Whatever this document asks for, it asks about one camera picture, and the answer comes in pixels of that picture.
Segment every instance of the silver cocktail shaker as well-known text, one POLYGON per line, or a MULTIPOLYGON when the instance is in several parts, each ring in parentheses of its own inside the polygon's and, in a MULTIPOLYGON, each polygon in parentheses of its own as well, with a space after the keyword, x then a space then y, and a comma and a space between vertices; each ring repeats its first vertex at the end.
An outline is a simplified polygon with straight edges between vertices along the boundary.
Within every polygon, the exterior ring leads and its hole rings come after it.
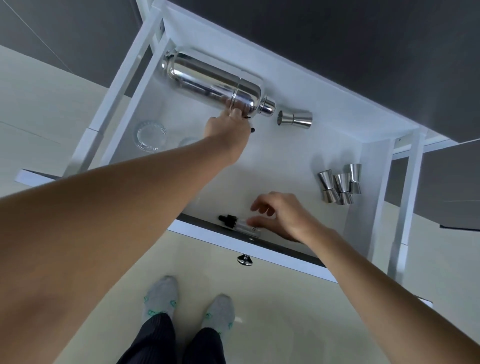
POLYGON ((162 69, 174 87, 222 109, 240 109, 243 117, 270 116, 275 102, 261 78, 194 49, 165 54, 162 69))

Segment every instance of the person's left arm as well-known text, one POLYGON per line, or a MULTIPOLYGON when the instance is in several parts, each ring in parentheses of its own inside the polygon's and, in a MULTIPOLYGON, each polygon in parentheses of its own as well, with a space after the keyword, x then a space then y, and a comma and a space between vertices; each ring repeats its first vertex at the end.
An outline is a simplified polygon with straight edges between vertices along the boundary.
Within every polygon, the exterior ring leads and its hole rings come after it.
POLYGON ((0 356, 51 363, 97 303, 250 135, 239 110, 182 148, 0 199, 0 356))

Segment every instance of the pant leg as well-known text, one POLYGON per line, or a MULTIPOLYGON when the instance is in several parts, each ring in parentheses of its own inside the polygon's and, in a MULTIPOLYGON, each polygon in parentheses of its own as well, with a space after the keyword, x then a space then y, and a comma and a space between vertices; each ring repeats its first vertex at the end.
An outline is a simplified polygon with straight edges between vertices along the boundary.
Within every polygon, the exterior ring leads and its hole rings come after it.
POLYGON ((187 346, 183 364, 225 364, 222 340, 212 328, 201 329, 187 346))
POLYGON ((175 330, 165 314, 149 318, 117 364, 176 364, 175 330))

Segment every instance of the black dropper cap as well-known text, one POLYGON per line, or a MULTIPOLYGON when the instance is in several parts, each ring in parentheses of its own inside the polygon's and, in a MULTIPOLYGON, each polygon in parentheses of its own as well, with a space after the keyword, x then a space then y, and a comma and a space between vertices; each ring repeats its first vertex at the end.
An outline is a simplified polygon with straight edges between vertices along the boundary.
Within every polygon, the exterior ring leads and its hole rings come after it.
POLYGON ((220 215, 218 219, 222 221, 225 224, 225 226, 231 229, 233 229, 233 227, 237 223, 237 217, 233 215, 227 215, 227 216, 220 215))

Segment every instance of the hand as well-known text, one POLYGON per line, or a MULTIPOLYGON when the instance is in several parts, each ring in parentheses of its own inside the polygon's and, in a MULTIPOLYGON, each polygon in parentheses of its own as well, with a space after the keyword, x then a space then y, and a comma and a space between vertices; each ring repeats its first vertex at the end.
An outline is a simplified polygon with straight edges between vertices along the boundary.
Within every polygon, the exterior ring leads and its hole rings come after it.
POLYGON ((248 225, 265 228, 294 242, 301 242, 305 238, 305 234, 315 231, 315 229, 326 229, 305 210, 294 194, 280 192, 261 194, 253 202, 250 210, 258 210, 260 214, 266 213, 267 216, 273 216, 276 213, 276 217, 254 216, 247 219, 248 225))
POLYGON ((204 137, 214 138, 225 146, 229 164, 235 163, 247 145, 250 124, 242 118, 239 109, 222 111, 218 118, 210 118, 205 126, 204 137))

